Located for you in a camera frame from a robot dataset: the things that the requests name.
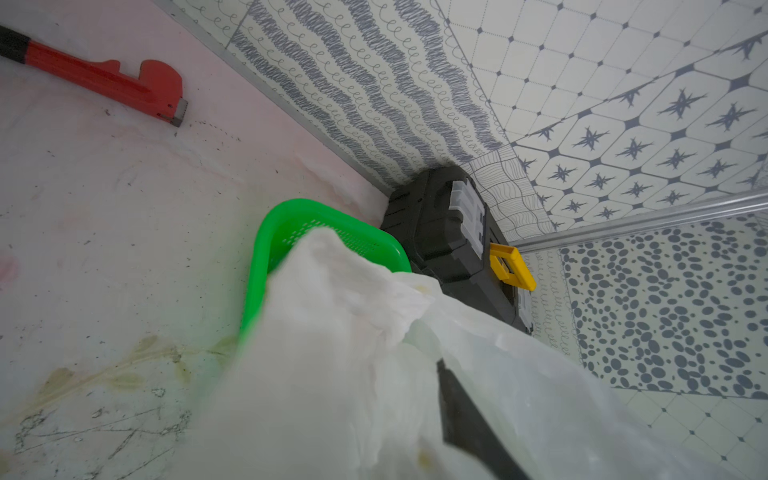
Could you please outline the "lemon print plastic bag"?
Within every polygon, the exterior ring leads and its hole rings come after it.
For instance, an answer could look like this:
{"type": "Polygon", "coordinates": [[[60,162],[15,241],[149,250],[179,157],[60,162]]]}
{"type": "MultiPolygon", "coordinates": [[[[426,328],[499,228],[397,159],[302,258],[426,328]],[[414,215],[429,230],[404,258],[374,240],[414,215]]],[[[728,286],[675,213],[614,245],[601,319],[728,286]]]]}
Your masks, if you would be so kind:
{"type": "Polygon", "coordinates": [[[437,362],[530,479],[725,479],[560,353],[318,228],[168,470],[171,479],[496,479],[443,439],[437,362]]]}

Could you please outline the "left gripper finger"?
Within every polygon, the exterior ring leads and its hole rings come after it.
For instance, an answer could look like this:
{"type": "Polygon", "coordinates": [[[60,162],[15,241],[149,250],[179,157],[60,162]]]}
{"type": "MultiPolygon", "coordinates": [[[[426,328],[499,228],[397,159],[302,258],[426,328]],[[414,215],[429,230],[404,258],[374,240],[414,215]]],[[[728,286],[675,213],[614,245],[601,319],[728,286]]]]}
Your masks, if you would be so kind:
{"type": "Polygon", "coordinates": [[[443,359],[437,375],[444,441],[478,460],[496,479],[528,479],[443,359]]]}

